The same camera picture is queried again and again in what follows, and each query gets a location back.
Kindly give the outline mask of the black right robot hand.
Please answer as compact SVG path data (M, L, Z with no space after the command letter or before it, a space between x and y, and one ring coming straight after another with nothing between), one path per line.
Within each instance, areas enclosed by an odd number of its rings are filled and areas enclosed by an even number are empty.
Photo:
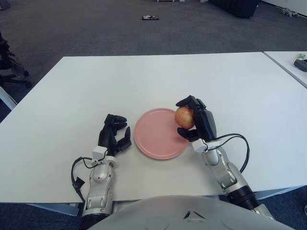
M202 100L189 95L187 98L176 103L177 107L187 106L193 111L193 122L196 127L193 130L178 127L177 132L189 142L203 139L206 142L217 139L216 126L211 111L206 109Z

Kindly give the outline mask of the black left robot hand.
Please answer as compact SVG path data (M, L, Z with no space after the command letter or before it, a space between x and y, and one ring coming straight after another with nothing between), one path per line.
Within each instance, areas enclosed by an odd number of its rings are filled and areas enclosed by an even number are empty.
M119 115L108 114L104 126L100 131L98 146L107 148L107 156L115 156L131 146L130 127L127 127L122 139L116 140L115 136L119 130L127 126L127 119Z

